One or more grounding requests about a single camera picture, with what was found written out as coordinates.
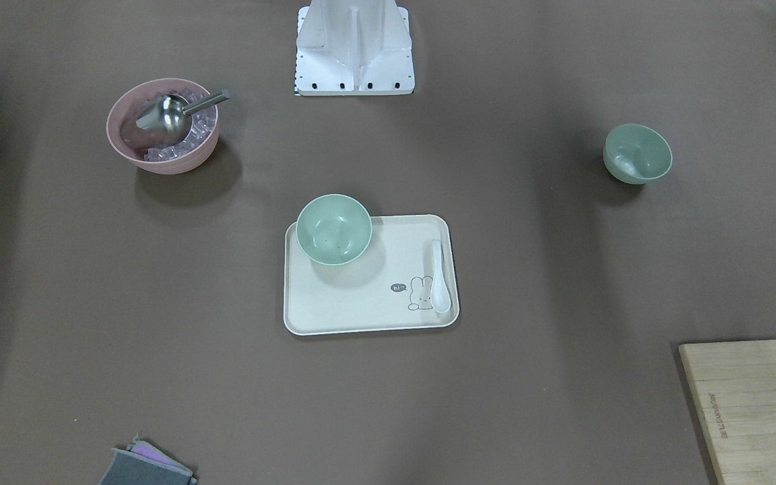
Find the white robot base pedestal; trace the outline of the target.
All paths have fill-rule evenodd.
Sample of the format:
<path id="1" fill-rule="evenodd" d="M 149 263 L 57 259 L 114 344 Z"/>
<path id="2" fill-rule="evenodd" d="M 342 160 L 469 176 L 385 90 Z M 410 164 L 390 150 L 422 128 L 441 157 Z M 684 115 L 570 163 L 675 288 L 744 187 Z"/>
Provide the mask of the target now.
<path id="1" fill-rule="evenodd" d="M 394 1 L 312 1 L 298 10 L 298 96 L 415 91 L 410 16 Z"/>

